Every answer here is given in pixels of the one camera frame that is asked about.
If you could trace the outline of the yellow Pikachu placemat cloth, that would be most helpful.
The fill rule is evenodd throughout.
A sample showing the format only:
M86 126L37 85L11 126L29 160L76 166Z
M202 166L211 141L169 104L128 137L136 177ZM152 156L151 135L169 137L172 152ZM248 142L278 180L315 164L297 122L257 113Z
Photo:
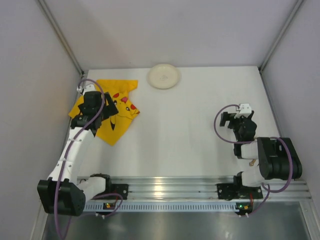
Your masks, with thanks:
M101 97L104 100L104 93L109 92L114 104L118 110L118 114L111 116L107 120L102 121L101 127L98 129L95 137L105 141L110 146L114 146L117 141L128 130L132 121L140 114L140 110L129 100L129 92L138 87L137 80L124 79L98 79L96 83L92 83L95 89L101 92ZM78 106L82 104L85 88L79 88L80 97L69 112L71 117L72 129L77 127L77 115L80 113Z

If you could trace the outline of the gold spoon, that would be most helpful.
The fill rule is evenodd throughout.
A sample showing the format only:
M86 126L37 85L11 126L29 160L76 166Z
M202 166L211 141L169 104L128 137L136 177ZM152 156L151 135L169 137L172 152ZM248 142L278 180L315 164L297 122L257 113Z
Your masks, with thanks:
M256 159L253 159L251 162L249 162L249 166L253 167L255 165Z

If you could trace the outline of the cream round plate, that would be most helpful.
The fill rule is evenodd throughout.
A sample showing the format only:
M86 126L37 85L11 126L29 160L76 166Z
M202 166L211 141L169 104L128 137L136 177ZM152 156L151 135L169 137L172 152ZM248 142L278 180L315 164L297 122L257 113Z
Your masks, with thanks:
M153 66L147 74L147 82L156 89L170 89L181 80L181 73L177 67L161 63Z

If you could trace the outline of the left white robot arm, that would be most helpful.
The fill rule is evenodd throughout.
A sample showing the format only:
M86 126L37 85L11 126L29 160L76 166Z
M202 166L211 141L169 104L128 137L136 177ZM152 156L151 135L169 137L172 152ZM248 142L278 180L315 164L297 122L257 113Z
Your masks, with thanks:
M79 113L71 120L68 140L54 170L37 185L47 214L78 217L89 200L106 193L112 185L107 174L95 173L83 183L78 183L78 175L102 122L116 115L118 110L110 94L99 86L80 86L77 91L82 94L83 103L78 105Z

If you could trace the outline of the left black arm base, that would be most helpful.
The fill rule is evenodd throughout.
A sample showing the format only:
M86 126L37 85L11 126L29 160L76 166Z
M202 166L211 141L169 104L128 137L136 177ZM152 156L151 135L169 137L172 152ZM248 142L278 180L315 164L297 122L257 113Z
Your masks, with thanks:
M129 185L124 183L112 183L110 192L117 193L121 195L124 200L127 200L129 193Z

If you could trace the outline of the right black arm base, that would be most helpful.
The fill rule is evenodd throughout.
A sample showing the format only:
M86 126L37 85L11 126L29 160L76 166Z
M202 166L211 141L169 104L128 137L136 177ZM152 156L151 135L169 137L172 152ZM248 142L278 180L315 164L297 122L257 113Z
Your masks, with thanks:
M218 183L216 187L220 200L250 200L251 198L259 200L263 198L260 187L247 187L233 183Z

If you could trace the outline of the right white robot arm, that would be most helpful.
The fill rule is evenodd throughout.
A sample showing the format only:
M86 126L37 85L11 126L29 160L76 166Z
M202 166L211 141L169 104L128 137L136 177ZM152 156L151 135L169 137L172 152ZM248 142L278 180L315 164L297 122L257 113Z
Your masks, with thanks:
M232 130L235 140L220 139L233 145L233 154L241 160L257 163L234 176L237 188L262 187L270 193L281 193L291 181L299 179L303 167L293 142L288 137L261 137L253 121L254 111L248 103L233 104L229 113L223 107L214 118L213 126Z

